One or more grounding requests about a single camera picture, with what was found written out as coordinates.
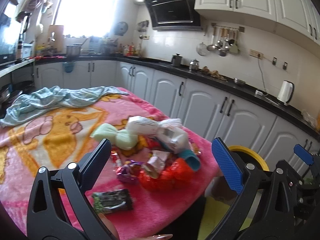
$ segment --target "green cloth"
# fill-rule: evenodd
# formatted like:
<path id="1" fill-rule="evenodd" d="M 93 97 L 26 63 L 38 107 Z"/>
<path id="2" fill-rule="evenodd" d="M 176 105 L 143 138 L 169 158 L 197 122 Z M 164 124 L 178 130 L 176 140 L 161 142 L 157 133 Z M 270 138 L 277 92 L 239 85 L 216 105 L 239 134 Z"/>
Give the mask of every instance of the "green cloth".
<path id="1" fill-rule="evenodd" d="M 215 229 L 222 220 L 223 216 L 228 212 L 229 205 L 215 200 L 213 197 L 207 197 L 202 216 L 198 240 L 204 240 Z M 250 226 L 252 219 L 246 218 L 240 230 Z"/>
<path id="2" fill-rule="evenodd" d="M 108 139 L 112 145 L 123 150 L 131 150 L 138 142 L 138 135 L 129 134 L 127 130 L 118 131 L 113 125 L 103 123 L 90 135 L 98 142 Z"/>

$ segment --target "cartoon print blanket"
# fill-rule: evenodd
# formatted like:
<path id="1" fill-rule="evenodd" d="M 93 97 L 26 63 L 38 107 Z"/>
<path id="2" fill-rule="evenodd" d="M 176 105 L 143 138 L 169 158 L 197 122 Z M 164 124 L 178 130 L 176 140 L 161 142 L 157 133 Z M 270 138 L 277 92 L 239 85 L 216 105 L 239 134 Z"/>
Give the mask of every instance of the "cartoon print blanket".
<path id="1" fill-rule="evenodd" d="M 41 166 L 49 170 L 64 168 L 78 162 L 98 143 L 90 138 L 102 123 L 123 129 L 130 116 L 145 116 L 156 121 L 166 119 L 161 111 L 133 94 L 103 96 L 85 108 L 59 108 L 16 127 L 0 128 L 0 201 L 7 212 L 26 233 L 29 194 L 35 174 Z M 149 192 L 138 185 L 120 182 L 109 160 L 92 192 L 127 188 L 133 200 L 133 210 L 107 216 L 116 226 L 121 240 L 151 236 L 180 216 L 205 190 L 214 176 L 220 173 L 211 153 L 211 143 L 188 129 L 193 141 L 201 147 L 201 168 L 191 184 L 171 192 Z M 72 224 L 81 228 L 67 196 L 61 192 Z"/>

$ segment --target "hand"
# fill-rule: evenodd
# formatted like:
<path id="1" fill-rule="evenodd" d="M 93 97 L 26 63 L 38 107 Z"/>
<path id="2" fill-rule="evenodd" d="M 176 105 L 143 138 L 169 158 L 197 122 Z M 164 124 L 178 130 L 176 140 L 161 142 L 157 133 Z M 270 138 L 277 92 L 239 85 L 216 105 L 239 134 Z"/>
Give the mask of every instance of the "hand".
<path id="1" fill-rule="evenodd" d="M 113 223 L 108 220 L 104 214 L 100 213 L 98 214 L 98 216 L 100 217 L 101 221 L 106 225 L 106 227 L 110 230 L 110 232 L 118 239 L 120 240 L 118 231 L 116 229 L 116 227 L 113 225 Z M 156 236 L 149 236 L 149 237 L 143 237 L 143 238 L 139 238 L 139 237 L 135 237 L 132 238 L 130 240 L 168 240 L 172 237 L 172 234 L 169 235 L 156 235 Z"/>

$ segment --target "blue gripper pad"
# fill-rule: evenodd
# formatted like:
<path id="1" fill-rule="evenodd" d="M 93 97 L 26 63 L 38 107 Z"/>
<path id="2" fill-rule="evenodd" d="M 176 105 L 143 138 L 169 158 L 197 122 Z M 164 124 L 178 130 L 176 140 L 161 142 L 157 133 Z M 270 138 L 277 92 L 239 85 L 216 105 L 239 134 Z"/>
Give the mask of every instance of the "blue gripper pad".
<path id="1" fill-rule="evenodd" d="M 293 152 L 296 155 L 298 155 L 299 158 L 302 159 L 307 165 L 312 165 L 313 164 L 312 155 L 305 148 L 303 148 L 300 144 L 297 144 L 293 148 Z"/>
<path id="2" fill-rule="evenodd" d="M 211 150 L 229 187 L 240 195 L 243 189 L 242 172 L 230 156 L 228 148 L 220 138 L 215 138 Z"/>

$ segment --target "white kettle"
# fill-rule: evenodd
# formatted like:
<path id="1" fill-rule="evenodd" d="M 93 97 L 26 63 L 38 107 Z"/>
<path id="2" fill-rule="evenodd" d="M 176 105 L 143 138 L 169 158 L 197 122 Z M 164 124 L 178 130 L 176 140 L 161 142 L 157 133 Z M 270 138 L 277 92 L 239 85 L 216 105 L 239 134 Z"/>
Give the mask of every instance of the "white kettle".
<path id="1" fill-rule="evenodd" d="M 284 103 L 285 106 L 287 106 L 290 100 L 292 99 L 293 92 L 294 84 L 290 81 L 284 80 L 277 99 L 280 102 Z"/>

